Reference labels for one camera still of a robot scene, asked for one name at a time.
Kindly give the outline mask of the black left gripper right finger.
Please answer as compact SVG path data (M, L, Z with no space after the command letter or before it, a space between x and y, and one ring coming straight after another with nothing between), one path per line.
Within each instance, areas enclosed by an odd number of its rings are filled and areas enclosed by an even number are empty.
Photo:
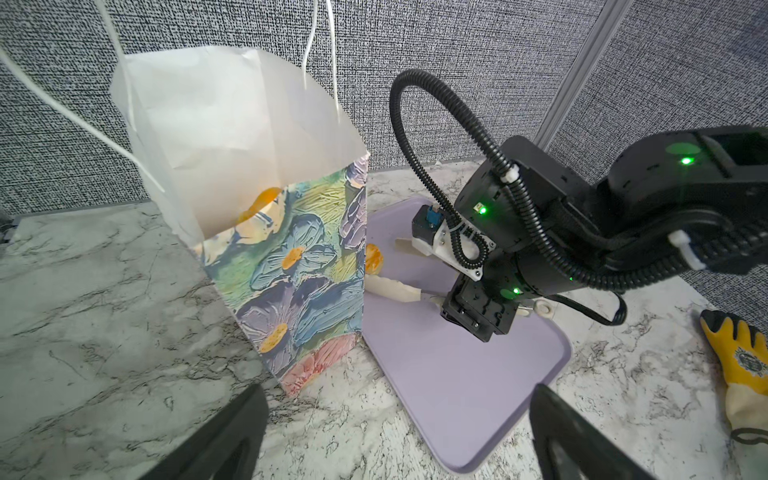
M529 419L544 479L651 477L545 384L533 390Z

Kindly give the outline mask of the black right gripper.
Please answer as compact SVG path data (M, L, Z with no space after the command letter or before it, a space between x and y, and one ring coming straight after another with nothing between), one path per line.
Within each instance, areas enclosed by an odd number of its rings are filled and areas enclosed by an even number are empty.
M479 282L460 274L441 305L441 316L482 342L493 335L507 335L517 313L518 304L501 302L487 295Z

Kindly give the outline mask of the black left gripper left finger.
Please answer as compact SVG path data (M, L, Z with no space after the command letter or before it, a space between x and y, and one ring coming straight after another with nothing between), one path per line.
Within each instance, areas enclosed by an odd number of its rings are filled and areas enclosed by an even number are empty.
M252 478L268 414L269 407L261 385L249 386L143 477Z

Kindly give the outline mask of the twisted braid bread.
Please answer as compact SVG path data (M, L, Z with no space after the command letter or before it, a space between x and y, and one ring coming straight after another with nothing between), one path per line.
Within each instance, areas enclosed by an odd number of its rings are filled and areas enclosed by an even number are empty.
M379 275L383 266L383 255L373 243L368 243L365 249L365 272L367 275Z

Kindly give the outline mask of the ring donut bread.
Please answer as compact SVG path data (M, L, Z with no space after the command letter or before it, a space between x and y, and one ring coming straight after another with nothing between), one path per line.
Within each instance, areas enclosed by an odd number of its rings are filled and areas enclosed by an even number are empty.
M239 216L237 223L240 224L257 213L259 213L261 210L263 210L266 206L268 206L271 202L273 202L282 192L282 189L279 187L271 187L264 191L262 191L254 200L254 202L251 204L250 207L248 207L245 211L243 211Z

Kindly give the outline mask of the floral paper gift bag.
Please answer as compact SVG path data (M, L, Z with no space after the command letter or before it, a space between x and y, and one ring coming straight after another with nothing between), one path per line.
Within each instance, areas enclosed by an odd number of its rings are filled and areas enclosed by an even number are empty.
M298 395L355 347L362 323L370 155L337 89L254 47L128 54L97 9L117 57L120 154Z

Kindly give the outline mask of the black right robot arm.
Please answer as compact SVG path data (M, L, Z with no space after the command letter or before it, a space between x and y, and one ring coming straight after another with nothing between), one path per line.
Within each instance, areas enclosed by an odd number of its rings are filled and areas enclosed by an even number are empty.
M418 160L401 100L409 87L436 99L484 154L450 200ZM458 274L442 317L488 341L520 307L568 303L580 288L622 296L688 271L744 275L767 261L767 132L755 126L670 131L626 148L589 184L534 143L503 143L436 76L394 80L397 143L434 198L412 222L414 245Z

